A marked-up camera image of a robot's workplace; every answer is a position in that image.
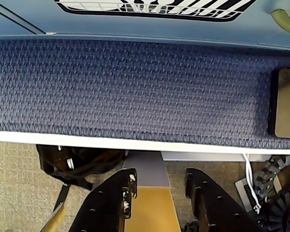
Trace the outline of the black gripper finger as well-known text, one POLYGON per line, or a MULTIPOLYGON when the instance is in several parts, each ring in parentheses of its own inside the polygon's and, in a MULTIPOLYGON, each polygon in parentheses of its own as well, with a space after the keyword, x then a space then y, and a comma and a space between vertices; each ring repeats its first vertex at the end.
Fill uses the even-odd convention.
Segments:
POLYGON ((69 231, 123 232, 136 197, 136 169, 121 169, 88 194, 69 231))
POLYGON ((262 232, 257 222, 200 169, 187 168, 185 195, 200 232, 262 232))

